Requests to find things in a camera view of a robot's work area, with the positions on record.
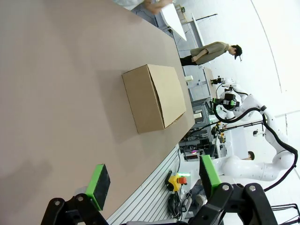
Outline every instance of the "hat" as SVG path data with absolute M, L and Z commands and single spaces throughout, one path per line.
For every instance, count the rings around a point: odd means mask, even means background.
M 235 45 L 234 48 L 236 48 L 234 59 L 236 59 L 236 57 L 238 57 L 238 56 L 240 57 L 240 55 L 243 54 L 243 50 L 239 45 Z

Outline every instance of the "screw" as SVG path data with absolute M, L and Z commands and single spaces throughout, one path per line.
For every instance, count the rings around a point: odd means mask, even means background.
M 251 185 L 251 186 L 249 187 L 249 190 L 250 190 L 250 191 L 255 191 L 255 186 Z
M 223 189 L 224 191 L 228 191 L 228 190 L 229 190 L 229 186 L 225 184 L 225 185 L 222 186 L 222 189 Z

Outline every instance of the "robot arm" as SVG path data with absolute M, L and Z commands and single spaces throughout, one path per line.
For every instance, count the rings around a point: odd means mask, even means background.
M 272 163 L 257 163 L 249 160 L 241 160 L 237 156 L 218 158 L 213 160 L 218 173 L 232 176 L 233 178 L 250 178 L 255 180 L 275 180 L 280 171 L 293 168 L 297 162 L 297 151 L 287 143 L 287 136 L 278 129 L 275 117 L 269 109 L 261 104 L 253 95 L 247 94 L 242 88 L 233 82 L 223 83 L 225 91 L 220 99 L 213 99 L 214 113 L 216 117 L 225 123 L 238 120 L 247 121 L 254 111 L 259 111 L 264 118 L 266 127 L 265 139 L 276 150 Z M 233 120 L 221 118 L 216 106 L 222 105 L 227 111 L 233 112 L 236 117 Z

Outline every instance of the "t-shirt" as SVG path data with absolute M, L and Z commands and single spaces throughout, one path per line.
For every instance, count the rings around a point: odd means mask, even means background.
M 201 65 L 203 63 L 209 62 L 216 57 L 224 54 L 229 48 L 229 45 L 224 42 L 214 42 L 209 45 L 203 46 L 201 48 L 191 49 L 191 55 L 194 57 L 198 55 L 202 50 L 206 49 L 208 51 L 207 54 L 201 56 L 196 63 Z
M 113 1 L 128 10 L 132 10 L 133 8 L 141 4 L 144 0 L 113 0 Z

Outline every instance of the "cardboard box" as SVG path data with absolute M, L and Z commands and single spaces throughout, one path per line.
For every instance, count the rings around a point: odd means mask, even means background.
M 175 68 L 145 65 L 122 77 L 138 133 L 163 130 L 186 111 Z

